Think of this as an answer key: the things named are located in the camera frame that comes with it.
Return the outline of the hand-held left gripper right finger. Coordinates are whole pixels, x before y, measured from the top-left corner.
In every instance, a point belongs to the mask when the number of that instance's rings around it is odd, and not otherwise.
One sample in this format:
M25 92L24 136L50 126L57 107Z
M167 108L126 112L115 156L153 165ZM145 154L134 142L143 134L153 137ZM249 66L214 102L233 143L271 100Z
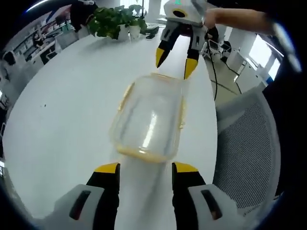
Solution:
M236 202L213 184L206 184L198 169L172 163L172 204L178 230L239 230Z

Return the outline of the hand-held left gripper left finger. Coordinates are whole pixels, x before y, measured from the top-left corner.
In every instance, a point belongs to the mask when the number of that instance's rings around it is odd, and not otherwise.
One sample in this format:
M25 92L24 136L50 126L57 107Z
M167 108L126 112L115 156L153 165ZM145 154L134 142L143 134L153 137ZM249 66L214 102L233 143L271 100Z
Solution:
M120 164L96 168L86 184L79 184L55 202L47 216L48 230L113 230L119 207Z

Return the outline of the person's right hand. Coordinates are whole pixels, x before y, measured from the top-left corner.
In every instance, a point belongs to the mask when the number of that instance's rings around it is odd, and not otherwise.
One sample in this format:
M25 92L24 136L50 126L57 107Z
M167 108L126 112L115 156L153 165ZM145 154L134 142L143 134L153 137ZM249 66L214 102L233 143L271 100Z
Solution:
M204 17L204 26L211 29L215 27L218 20L219 9L208 9Z

